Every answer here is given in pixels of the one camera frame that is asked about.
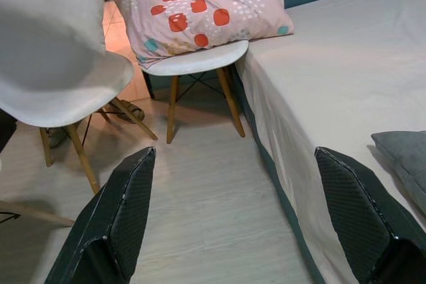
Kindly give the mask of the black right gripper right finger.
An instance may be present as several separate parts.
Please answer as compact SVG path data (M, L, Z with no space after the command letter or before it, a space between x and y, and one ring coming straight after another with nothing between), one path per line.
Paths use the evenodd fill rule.
M353 158L318 147L315 158L331 222L359 283L424 283L425 232Z

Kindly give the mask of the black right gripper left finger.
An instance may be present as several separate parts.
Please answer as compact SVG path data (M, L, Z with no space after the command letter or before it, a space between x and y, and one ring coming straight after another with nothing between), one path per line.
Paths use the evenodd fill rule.
M129 283L146 228L156 150L127 156L77 217L46 283Z

